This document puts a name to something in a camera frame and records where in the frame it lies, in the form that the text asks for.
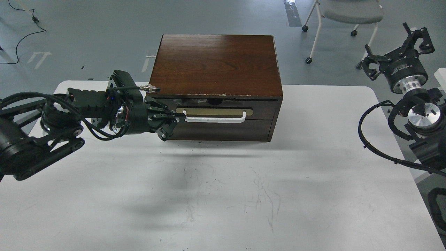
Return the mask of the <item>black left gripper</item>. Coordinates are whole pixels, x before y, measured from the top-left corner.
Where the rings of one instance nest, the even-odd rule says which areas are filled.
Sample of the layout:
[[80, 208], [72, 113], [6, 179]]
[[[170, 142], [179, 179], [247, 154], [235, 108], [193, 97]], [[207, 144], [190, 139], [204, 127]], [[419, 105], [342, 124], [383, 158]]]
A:
[[167, 141], [172, 135], [180, 119], [185, 119], [184, 113], [170, 110], [167, 105], [150, 96], [145, 96], [142, 102], [127, 102], [129, 116], [125, 135], [138, 135], [145, 132], [156, 133], [162, 141]]

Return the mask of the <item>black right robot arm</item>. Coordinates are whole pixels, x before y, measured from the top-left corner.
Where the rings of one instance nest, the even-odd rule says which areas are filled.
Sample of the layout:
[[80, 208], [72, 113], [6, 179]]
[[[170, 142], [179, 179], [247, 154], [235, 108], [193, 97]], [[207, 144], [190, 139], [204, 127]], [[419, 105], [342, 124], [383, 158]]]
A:
[[[403, 27], [408, 36], [400, 47], [385, 55], [375, 55], [369, 45], [365, 45], [367, 55], [356, 66], [372, 81], [383, 74], [391, 92], [403, 95], [396, 104], [386, 100], [367, 109], [359, 120], [359, 138], [365, 149], [395, 164], [445, 176], [445, 104], [440, 104], [443, 94], [437, 88], [423, 88], [428, 75], [419, 59], [421, 54], [433, 53], [435, 48], [427, 28], [411, 30], [407, 23], [403, 23]], [[389, 156], [365, 138], [362, 131], [364, 119], [383, 106], [392, 108], [387, 119], [389, 129], [396, 136], [413, 141], [409, 147], [419, 163]]]

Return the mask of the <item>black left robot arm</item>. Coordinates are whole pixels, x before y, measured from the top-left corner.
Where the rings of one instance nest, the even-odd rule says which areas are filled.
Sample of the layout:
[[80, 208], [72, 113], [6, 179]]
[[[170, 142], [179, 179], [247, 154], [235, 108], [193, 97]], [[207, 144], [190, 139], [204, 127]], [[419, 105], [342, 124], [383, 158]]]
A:
[[1, 99], [1, 177], [23, 181], [84, 146], [84, 127], [101, 141], [157, 133], [166, 141], [184, 113], [149, 96], [129, 73], [115, 70], [105, 91], [20, 92]]

